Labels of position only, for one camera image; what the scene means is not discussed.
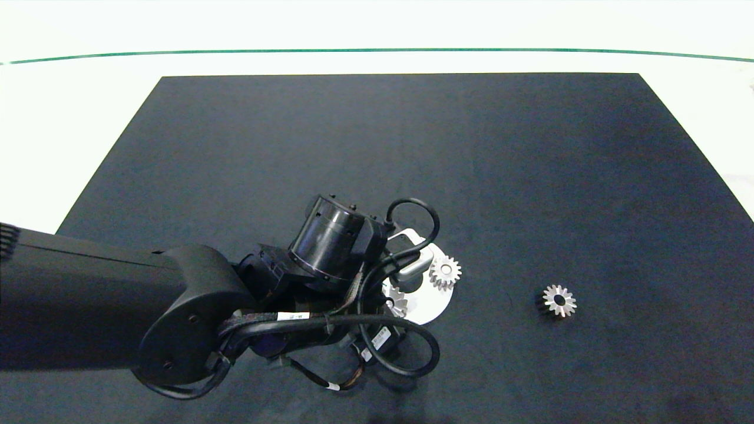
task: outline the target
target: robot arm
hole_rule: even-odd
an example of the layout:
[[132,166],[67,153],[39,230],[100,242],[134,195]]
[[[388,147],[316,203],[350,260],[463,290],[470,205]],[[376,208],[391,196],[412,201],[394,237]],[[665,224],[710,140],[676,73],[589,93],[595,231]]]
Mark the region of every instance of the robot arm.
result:
[[[392,213],[403,203],[424,207],[434,230],[391,252]],[[0,370],[130,368],[150,389],[190,399],[219,384],[247,349],[278,358],[355,333],[388,369],[425,375],[439,360],[437,341],[386,313],[376,289],[438,231],[434,209],[417,199],[394,202],[380,223],[318,196],[288,249],[261,244],[234,265],[207,246],[139,252],[3,224]],[[414,330],[432,359],[415,370],[392,364],[372,341],[383,326]],[[203,379],[199,389],[175,387]]]

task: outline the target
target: black cable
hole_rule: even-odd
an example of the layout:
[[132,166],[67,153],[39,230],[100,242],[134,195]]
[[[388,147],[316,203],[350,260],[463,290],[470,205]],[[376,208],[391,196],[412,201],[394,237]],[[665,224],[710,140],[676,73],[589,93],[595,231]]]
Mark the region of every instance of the black cable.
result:
[[359,366],[356,368],[356,370],[351,375],[351,377],[349,377],[347,380],[345,380],[343,383],[340,383],[340,384],[333,384],[325,380],[324,378],[311,372],[307,367],[304,367],[293,358],[288,358],[288,360],[290,361],[291,367],[303,373],[306,376],[306,378],[310,379],[311,381],[318,384],[319,386],[322,386],[325,389],[332,389],[332,390],[343,392],[345,390],[350,390],[356,386],[356,382],[364,373],[364,368],[366,367],[366,362],[364,361],[364,358],[361,357],[361,354],[359,353],[359,349],[356,346],[353,346],[353,348],[354,348],[354,352],[356,353],[356,357],[359,360]]
[[419,324],[407,321],[403,318],[391,317],[387,315],[334,315],[328,318],[316,317],[309,319],[297,319],[287,321],[264,321],[256,322],[254,324],[248,324],[234,331],[227,340],[225,348],[222,350],[222,354],[228,358],[237,358],[240,356],[244,349],[248,346],[246,341],[254,336],[269,333],[289,333],[292,331],[313,330],[315,328],[322,328],[326,325],[393,325],[396,327],[406,328],[407,330],[413,330],[421,338],[427,341],[432,351],[432,356],[428,363],[417,370],[411,370],[417,376],[423,376],[426,373],[432,371],[437,362],[440,361],[440,345],[437,340],[432,336],[426,328]]
[[143,379],[136,371],[132,372],[133,375],[136,376],[136,379],[138,379],[144,386],[146,386],[147,389],[168,398],[177,399],[179,401],[190,401],[192,399],[201,398],[207,393],[213,391],[228,375],[228,371],[230,371],[231,367],[233,366],[233,362],[231,362],[225,356],[222,356],[220,359],[221,361],[215,367],[215,370],[213,371],[210,379],[201,387],[197,387],[195,389],[153,384]]
[[[395,208],[398,205],[405,204],[405,203],[417,204],[417,205],[423,207],[430,214],[430,216],[432,217],[432,223],[434,224],[434,226],[432,228],[432,232],[421,243],[417,244],[414,247],[410,247],[408,249],[402,250],[401,252],[395,253],[394,255],[392,255],[392,257],[384,258],[382,261],[380,261],[376,266],[374,266],[369,271],[369,273],[367,274],[367,276],[362,280],[362,283],[359,286],[358,294],[356,296],[356,313],[357,314],[362,314],[363,313],[363,308],[364,308],[363,307],[364,293],[365,293],[365,291],[367,291],[367,290],[370,289],[370,285],[372,284],[371,280],[374,279],[374,275],[376,275],[377,272],[380,269],[382,269],[386,265],[392,263],[394,260],[398,260],[398,259],[407,257],[410,254],[418,252],[421,249],[427,247],[432,241],[434,241],[434,239],[437,237],[437,234],[440,233],[440,218],[437,216],[437,212],[429,204],[427,204],[426,202],[421,201],[421,200],[419,200],[417,198],[400,198],[400,199],[394,201],[390,205],[390,207],[388,207],[388,212],[387,212],[386,217],[385,217],[385,223],[386,224],[392,225],[392,223],[393,223],[393,211],[395,210]],[[391,272],[389,272],[385,277],[389,278],[391,275],[393,275],[394,273],[396,273],[398,271],[399,271],[399,269],[394,269]],[[382,354],[380,354],[377,351],[377,348],[374,346],[374,343],[372,343],[372,339],[369,337],[368,327],[366,326],[366,324],[359,324],[359,331],[361,333],[361,337],[364,340],[364,344],[366,345],[366,348],[372,354],[372,356],[374,357],[374,359],[376,359],[377,362],[379,362],[380,364],[382,364],[382,366],[384,366],[385,368],[387,368],[388,370],[390,370],[390,371],[392,371],[392,372],[394,372],[396,374],[400,374],[402,376],[410,376],[410,377],[424,376],[427,373],[430,373],[434,369],[435,365],[437,365],[436,362],[433,364],[432,360],[430,360],[430,362],[426,363],[424,366],[419,367],[419,368],[413,368],[412,369],[412,368],[404,368],[404,367],[398,366],[398,365],[394,364],[393,362],[390,362],[387,358],[385,358],[384,356],[382,356]],[[434,359],[434,356],[435,356],[435,350],[434,350],[434,348],[432,348],[432,358],[433,359]]]

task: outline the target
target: gear teeth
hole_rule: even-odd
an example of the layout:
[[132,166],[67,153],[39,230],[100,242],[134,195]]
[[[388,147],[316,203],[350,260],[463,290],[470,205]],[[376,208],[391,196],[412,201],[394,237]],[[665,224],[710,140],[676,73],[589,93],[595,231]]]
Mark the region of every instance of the gear teeth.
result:
[[[562,305],[559,305],[555,301],[556,296],[561,296],[564,300]],[[547,309],[549,312],[554,312],[557,318],[569,317],[576,313],[576,299],[573,297],[573,293],[569,293],[566,287],[562,287],[560,284],[547,286],[542,292],[542,299],[545,306],[549,306]]]
[[455,258],[436,258],[429,268],[430,282],[441,290],[451,290],[460,278],[461,267]]

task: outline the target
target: green line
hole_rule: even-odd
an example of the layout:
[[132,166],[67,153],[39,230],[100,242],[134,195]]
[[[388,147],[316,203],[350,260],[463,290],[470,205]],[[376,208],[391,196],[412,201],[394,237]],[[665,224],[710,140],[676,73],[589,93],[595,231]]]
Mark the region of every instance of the green line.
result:
[[233,50],[172,50],[172,51],[124,51],[121,53],[76,54],[74,56],[43,57],[41,59],[12,60],[0,65],[20,65],[21,63],[51,62],[53,60],[89,59],[91,57],[151,56],[156,54],[215,54],[215,53],[396,53],[429,51],[540,51],[565,53],[620,53],[647,54],[651,56],[691,57],[694,59],[733,60],[754,63],[745,57],[713,56],[709,54],[669,53],[665,51],[611,50],[601,48],[276,48],[276,49],[233,49]]

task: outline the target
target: cylindrical motor housing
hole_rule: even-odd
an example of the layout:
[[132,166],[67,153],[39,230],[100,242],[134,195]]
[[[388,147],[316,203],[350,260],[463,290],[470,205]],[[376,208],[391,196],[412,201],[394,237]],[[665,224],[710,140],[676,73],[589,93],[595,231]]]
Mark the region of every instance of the cylindrical motor housing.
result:
[[299,235],[290,245],[290,258],[320,278],[308,286],[318,291],[348,287],[363,263],[379,258],[388,229],[376,220],[332,198],[318,196]]

